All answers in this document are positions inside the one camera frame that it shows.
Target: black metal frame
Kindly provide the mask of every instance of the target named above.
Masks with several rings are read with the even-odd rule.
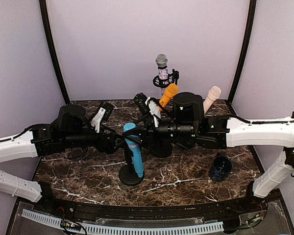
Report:
[[[56,54],[56,51],[55,51],[54,42],[53,42],[53,38],[52,38],[52,32],[51,32],[51,27],[50,27],[50,22],[49,22],[49,17],[48,17],[48,10],[47,10],[46,0],[39,0],[39,4],[40,4],[41,17],[43,19],[46,40],[47,40],[47,44],[48,44],[49,53],[50,53],[50,57],[51,57],[51,60],[52,60],[54,72],[55,72],[55,75],[57,77],[57,80],[58,80],[58,83],[59,83],[59,87],[60,87],[64,102],[66,104],[69,104],[70,103],[69,94],[68,94],[68,91],[67,91],[67,89],[65,87],[65,83],[64,83],[64,80],[63,80],[63,76],[62,76],[62,73],[61,73],[58,57],[57,57],[57,54]]]
[[[245,28],[245,34],[244,34],[241,54],[240,54],[239,62],[237,64],[237,68],[236,68],[236,72],[235,72],[235,75],[234,75],[232,87],[231,87],[231,90],[230,90],[230,94],[229,94],[229,97],[227,99],[230,104],[232,104],[232,102],[233,102],[237,87],[239,85],[241,74],[242,74],[242,71],[243,71],[243,66],[244,66],[246,55],[247,55],[247,49],[248,49],[249,40],[250,40],[250,36],[251,36],[251,30],[252,30],[253,22],[254,22],[254,16],[255,16],[255,10],[256,10],[256,1],[257,0],[250,0],[250,2],[249,2],[247,23],[246,23],[246,28]]]

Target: beige microphone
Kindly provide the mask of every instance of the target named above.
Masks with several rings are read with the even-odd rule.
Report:
[[[207,98],[205,99],[203,105],[204,105],[204,113],[207,112],[207,110],[210,108],[210,106],[215,102],[217,99],[219,99],[221,94],[221,89],[217,86],[213,86],[209,91]]]

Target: blue microphone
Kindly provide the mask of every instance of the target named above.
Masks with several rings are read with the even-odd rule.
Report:
[[[133,122],[129,122],[124,125],[123,131],[128,131],[136,127],[136,124]],[[129,149],[132,151],[133,156],[132,156],[132,161],[133,165],[135,168],[135,172],[137,173],[139,178],[142,178],[144,175],[144,165],[143,165],[143,159],[142,159],[142,154],[141,154],[141,149],[138,144],[136,144],[133,141],[125,139]]]

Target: microphone base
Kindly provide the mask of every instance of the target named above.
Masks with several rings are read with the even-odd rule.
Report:
[[[157,158],[166,158],[172,154],[172,144],[167,141],[159,141],[158,144],[149,146],[150,153]]]
[[[119,171],[119,179],[126,186],[136,186],[144,180],[144,175],[142,178],[139,178],[135,171],[130,173],[128,170],[128,165],[124,165]]]

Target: orange microphone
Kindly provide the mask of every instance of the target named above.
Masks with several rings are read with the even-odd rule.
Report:
[[[165,108],[165,106],[177,94],[177,92],[178,92],[178,86],[176,84],[171,83],[170,85],[168,85],[168,87],[166,88],[165,94],[159,101],[160,105]]]

